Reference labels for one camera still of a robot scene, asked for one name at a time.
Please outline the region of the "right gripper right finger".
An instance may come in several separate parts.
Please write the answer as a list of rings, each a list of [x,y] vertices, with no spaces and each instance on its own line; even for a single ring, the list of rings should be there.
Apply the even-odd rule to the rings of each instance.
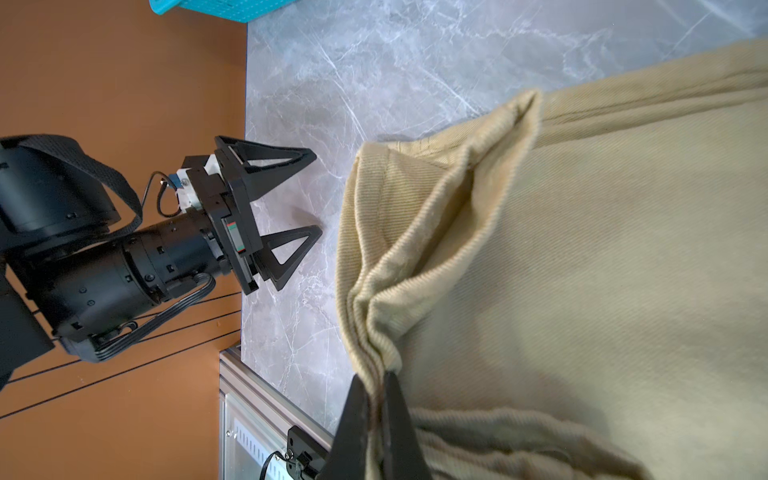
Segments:
[[[381,407],[383,461],[387,480],[431,480],[432,475],[416,438],[397,375],[384,376]]]

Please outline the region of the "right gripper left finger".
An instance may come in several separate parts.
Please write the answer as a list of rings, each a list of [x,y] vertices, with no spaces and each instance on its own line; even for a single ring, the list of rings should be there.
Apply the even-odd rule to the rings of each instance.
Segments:
[[[318,479],[359,480],[365,477],[369,416],[368,394],[362,380],[355,375]]]

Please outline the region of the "khaki long pants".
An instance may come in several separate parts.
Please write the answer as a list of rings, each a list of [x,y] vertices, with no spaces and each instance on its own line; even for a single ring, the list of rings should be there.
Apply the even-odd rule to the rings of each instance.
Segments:
[[[767,43],[367,143],[336,303],[435,479],[767,475]]]

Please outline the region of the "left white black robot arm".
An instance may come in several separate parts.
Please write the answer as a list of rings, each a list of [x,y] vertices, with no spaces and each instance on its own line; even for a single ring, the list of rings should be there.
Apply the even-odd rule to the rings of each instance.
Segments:
[[[143,223],[146,199],[72,138],[1,141],[1,378],[55,346],[102,363],[233,274],[244,293],[287,284],[316,225],[258,230],[252,203],[312,164],[307,148],[219,136],[210,155],[161,174],[176,211]]]

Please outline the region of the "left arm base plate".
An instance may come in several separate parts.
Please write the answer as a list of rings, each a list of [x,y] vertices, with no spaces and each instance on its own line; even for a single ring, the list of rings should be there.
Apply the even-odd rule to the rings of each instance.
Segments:
[[[305,429],[294,425],[287,431],[286,471],[292,479],[320,479],[332,437],[322,427]]]

